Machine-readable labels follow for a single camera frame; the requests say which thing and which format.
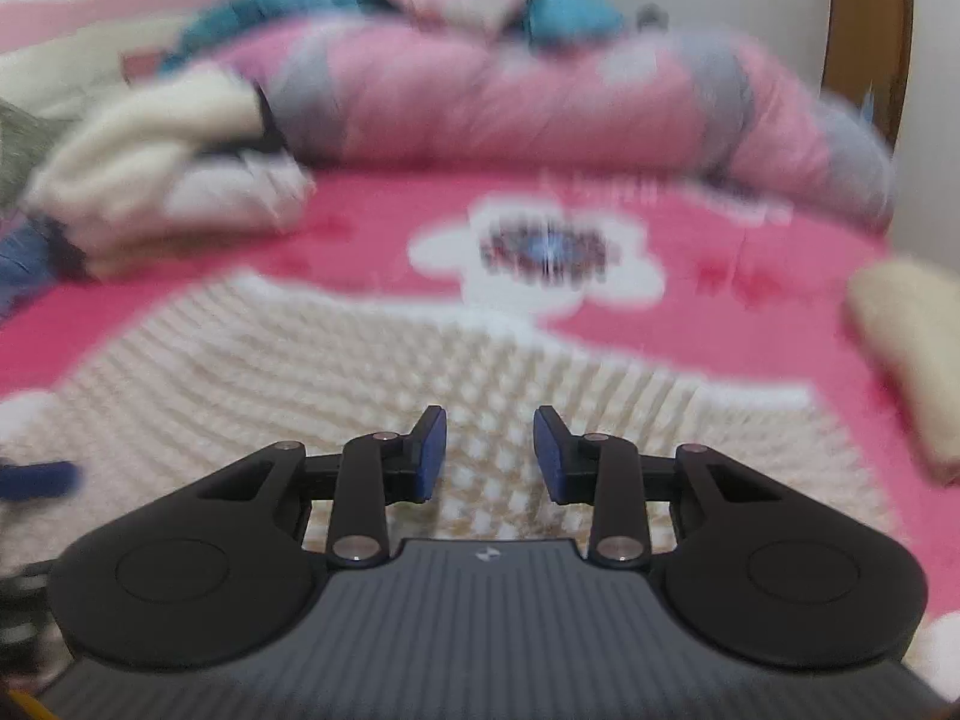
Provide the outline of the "green patterned pillow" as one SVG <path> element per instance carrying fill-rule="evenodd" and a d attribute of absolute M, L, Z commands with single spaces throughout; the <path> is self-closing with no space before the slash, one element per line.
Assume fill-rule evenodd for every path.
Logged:
<path fill-rule="evenodd" d="M 0 203 L 2 216 L 6 218 L 13 213 L 32 170 L 46 159 L 46 154 L 73 121 L 37 117 L 7 101 L 0 104 L 0 121 Z"/>

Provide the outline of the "pink grey floral duvet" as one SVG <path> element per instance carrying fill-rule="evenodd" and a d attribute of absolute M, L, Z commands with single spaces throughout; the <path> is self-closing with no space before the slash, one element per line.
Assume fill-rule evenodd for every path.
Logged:
<path fill-rule="evenodd" d="M 213 59 L 260 88 L 305 160 L 659 172 L 864 229 L 893 215 L 882 138 L 736 32 L 537 52 L 395 16 L 314 16 L 257 29 Z"/>

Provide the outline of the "pink bed headboard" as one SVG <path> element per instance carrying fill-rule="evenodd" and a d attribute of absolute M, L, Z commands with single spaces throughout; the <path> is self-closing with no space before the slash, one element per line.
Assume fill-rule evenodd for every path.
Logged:
<path fill-rule="evenodd" d="M 11 0 L 2 5 L 2 99 L 78 114 L 148 75 L 213 0 Z"/>

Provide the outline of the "folded cream garment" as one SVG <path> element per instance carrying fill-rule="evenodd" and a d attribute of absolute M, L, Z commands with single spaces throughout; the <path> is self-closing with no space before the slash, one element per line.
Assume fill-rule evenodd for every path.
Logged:
<path fill-rule="evenodd" d="M 893 257 L 848 280 L 856 333 L 898 388 L 928 473 L 958 483 L 958 275 Z"/>

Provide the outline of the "beige white houndstooth cardigan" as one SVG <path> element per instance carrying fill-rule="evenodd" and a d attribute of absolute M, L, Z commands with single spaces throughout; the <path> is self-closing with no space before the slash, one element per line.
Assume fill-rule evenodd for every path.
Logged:
<path fill-rule="evenodd" d="M 441 305 L 335 299 L 241 273 L 189 289 L 2 406 L 2 452 L 68 460 L 80 489 L 44 517 L 75 538 L 275 440 L 330 454 L 377 429 L 448 415 L 433 499 L 389 512 L 395 538 L 585 539 L 581 505 L 548 499 L 532 417 L 631 440 L 699 442 L 882 532 L 898 520 L 838 419 L 804 385 L 711 380 L 566 343 L 530 323 Z"/>

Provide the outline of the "brown wooden door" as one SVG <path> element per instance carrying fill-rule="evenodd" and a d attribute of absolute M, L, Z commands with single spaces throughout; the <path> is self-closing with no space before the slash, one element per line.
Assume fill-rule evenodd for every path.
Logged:
<path fill-rule="evenodd" d="M 832 0 L 822 86 L 896 144 L 910 76 L 914 0 Z"/>

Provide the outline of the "white fleece blanket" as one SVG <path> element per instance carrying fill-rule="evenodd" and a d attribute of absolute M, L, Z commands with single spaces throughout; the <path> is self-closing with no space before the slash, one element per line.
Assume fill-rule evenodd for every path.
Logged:
<path fill-rule="evenodd" d="M 156 205 L 202 149 L 265 133 L 252 83 L 209 65 L 109 99 L 69 128 L 21 206 L 65 226 L 121 221 Z"/>

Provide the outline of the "pink floral bed sheet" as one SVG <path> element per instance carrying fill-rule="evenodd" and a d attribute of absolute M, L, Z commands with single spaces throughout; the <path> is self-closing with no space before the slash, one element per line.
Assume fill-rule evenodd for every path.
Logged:
<path fill-rule="evenodd" d="M 241 273 L 335 299 L 523 320 L 566 343 L 685 374 L 804 385 L 838 419 L 923 564 L 910 663 L 958 691 L 958 496 L 914 460 L 892 387 L 844 312 L 884 243 L 787 206 L 675 182 L 327 172 L 285 236 L 60 284 L 3 325 L 2 406 L 49 390 L 172 298 Z"/>

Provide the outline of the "blue crumpled cloth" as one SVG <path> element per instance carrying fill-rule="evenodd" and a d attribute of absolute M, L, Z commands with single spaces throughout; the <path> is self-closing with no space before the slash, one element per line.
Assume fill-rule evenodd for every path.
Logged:
<path fill-rule="evenodd" d="M 327 11 L 397 15 L 400 8 L 389 0 L 220 0 L 195 16 L 176 45 L 163 55 L 158 70 L 179 70 L 190 60 L 272 21 Z M 625 29 L 625 17 L 608 0 L 524 0 L 501 34 L 523 39 L 534 49 L 553 49 L 610 39 Z"/>

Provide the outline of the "blue denim garment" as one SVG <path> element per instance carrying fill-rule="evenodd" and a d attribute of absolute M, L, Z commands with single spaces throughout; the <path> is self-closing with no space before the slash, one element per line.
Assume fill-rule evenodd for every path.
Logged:
<path fill-rule="evenodd" d="M 0 316 L 6 322 L 16 310 L 41 296 L 59 278 L 57 247 L 60 229 L 44 220 L 26 220 L 2 238 Z"/>

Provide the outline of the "white shirt under blanket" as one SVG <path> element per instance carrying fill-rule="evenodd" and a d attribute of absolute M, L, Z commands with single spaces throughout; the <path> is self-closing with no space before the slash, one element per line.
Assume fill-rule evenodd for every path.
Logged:
<path fill-rule="evenodd" d="M 149 239 L 288 231 L 301 220 L 313 188 L 313 176 L 290 154 L 241 151 L 205 158 L 145 210 L 125 221 L 70 226 L 68 238 L 94 255 Z"/>

